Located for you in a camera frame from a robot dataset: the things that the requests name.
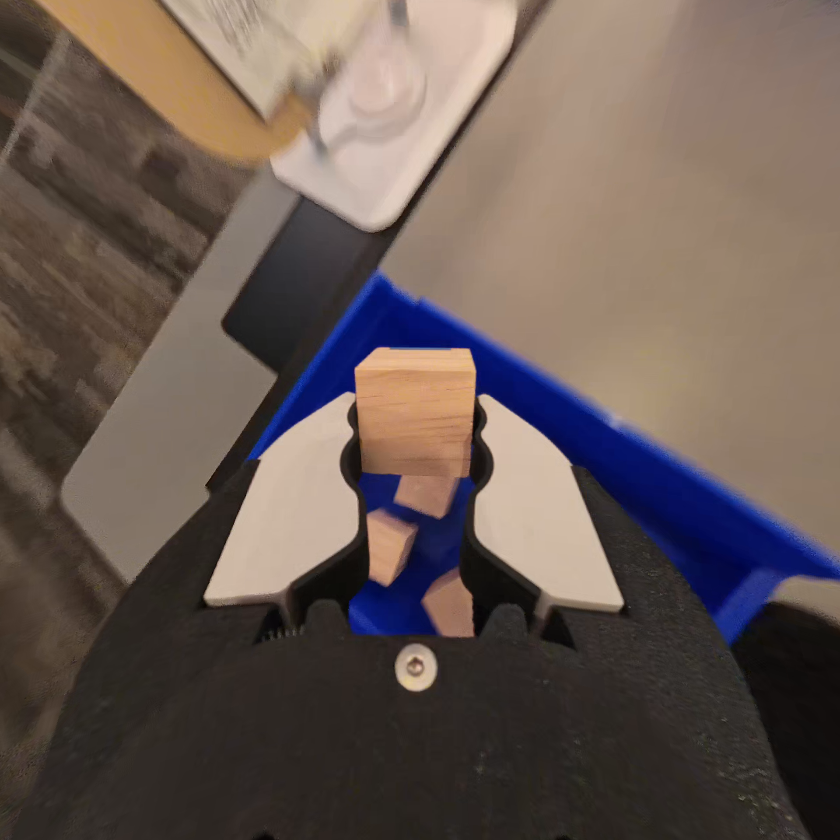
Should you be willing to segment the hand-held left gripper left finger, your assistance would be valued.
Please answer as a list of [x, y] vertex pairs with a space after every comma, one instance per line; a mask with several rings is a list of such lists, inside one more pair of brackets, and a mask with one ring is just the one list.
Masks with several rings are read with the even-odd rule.
[[288, 632], [320, 600], [347, 610], [366, 582], [366, 502], [355, 394], [279, 436], [257, 467], [203, 594], [274, 606]]

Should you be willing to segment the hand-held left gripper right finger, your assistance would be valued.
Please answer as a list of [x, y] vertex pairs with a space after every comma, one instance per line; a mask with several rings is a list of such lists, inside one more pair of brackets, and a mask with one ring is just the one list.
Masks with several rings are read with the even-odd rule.
[[573, 465], [495, 397], [476, 399], [461, 580], [480, 634], [499, 606], [551, 635], [559, 611], [618, 615], [624, 597]]

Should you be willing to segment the blue plastic bin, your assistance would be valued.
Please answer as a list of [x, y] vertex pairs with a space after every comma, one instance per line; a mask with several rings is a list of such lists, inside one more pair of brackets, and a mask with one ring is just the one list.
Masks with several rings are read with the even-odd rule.
[[488, 393], [588, 469], [679, 568], [732, 643], [790, 578], [838, 581], [838, 557], [773, 519], [560, 381], [425, 299], [375, 272], [316, 344], [309, 363], [250, 450], [354, 383], [376, 347], [471, 350], [478, 393]]

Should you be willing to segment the black textured pad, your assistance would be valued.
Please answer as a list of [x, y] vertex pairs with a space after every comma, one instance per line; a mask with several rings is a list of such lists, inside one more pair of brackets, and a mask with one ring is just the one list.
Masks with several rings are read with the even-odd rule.
[[814, 839], [838, 839], [838, 625], [772, 602], [752, 619], [731, 651], [805, 828]]

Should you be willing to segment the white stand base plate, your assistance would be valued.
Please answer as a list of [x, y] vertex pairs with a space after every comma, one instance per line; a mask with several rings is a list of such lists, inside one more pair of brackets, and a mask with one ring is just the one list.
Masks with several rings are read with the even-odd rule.
[[317, 124], [270, 159], [277, 180], [366, 233], [406, 209], [508, 57], [516, 2], [376, 10], [318, 102]]

